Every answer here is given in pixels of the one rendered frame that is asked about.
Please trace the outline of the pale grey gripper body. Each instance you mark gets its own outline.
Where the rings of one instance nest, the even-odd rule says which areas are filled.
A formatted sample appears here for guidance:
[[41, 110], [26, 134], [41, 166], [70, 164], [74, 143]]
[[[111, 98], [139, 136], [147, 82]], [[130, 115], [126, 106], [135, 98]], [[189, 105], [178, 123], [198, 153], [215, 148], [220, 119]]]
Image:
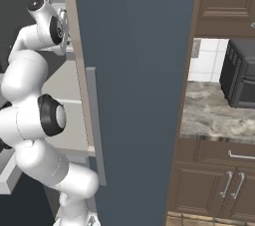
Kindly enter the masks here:
[[67, 11], [63, 8], [60, 8], [58, 10], [60, 21], [62, 23], [63, 27], [63, 42], [62, 46], [67, 47], [69, 42], [69, 36], [70, 36], [70, 29], [69, 29], [69, 22], [68, 22], [68, 14]]

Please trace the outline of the blue-grey fridge door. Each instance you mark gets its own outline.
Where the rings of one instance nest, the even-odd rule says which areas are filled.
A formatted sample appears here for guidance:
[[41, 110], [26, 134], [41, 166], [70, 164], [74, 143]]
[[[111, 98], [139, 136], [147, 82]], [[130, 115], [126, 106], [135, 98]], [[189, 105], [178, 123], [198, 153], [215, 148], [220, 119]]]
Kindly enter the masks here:
[[102, 226], [164, 226], [193, 0], [71, 0], [73, 45], [96, 70]]

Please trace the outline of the black toaster oven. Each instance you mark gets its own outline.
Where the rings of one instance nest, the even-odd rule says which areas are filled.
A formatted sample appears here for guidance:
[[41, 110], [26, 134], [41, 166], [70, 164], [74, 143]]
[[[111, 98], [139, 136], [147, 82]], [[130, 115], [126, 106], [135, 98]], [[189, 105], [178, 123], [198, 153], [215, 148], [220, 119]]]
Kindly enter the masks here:
[[219, 79], [232, 108], [255, 109], [255, 39], [230, 39]]

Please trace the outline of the brown drawer front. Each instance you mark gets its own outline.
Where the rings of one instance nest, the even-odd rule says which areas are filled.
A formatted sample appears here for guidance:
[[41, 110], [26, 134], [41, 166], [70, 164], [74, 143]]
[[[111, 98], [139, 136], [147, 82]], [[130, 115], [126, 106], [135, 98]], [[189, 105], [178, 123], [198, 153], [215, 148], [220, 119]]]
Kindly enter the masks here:
[[199, 145], [196, 161], [255, 168], [255, 160], [231, 158], [227, 153], [228, 150], [231, 150], [233, 154], [255, 156], [254, 144], [203, 140]]

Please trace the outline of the brown base cupboard door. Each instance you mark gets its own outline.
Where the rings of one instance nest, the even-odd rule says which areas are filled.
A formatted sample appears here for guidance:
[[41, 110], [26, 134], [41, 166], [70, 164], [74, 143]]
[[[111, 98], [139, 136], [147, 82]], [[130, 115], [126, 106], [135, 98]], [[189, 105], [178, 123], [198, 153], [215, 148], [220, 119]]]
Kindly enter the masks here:
[[234, 167], [192, 163], [176, 164], [176, 189], [172, 198], [176, 212], [216, 217], [225, 198], [219, 195], [225, 187], [225, 174]]
[[[245, 180], [236, 199], [233, 199], [231, 193], [236, 191], [240, 182], [239, 172], [245, 173]], [[230, 216], [235, 220], [255, 222], [255, 170], [246, 168], [237, 168], [233, 178], [233, 184], [230, 191]]]

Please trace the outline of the grey wall socket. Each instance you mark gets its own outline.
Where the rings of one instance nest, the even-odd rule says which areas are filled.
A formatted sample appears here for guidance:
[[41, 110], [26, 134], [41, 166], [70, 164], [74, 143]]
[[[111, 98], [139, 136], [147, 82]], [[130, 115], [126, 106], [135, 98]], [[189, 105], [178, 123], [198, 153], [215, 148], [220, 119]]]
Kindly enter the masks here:
[[200, 44], [201, 44], [201, 39], [200, 38], [194, 38], [193, 39], [191, 58], [198, 58], [199, 51], [200, 51]]

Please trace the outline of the brown wall cupboard door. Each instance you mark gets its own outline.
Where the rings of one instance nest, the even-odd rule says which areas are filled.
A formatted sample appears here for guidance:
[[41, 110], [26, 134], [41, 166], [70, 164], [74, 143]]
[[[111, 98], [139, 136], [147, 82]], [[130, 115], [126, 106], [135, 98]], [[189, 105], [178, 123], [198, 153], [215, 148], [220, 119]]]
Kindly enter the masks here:
[[195, 36], [255, 38], [255, 0], [200, 0]]

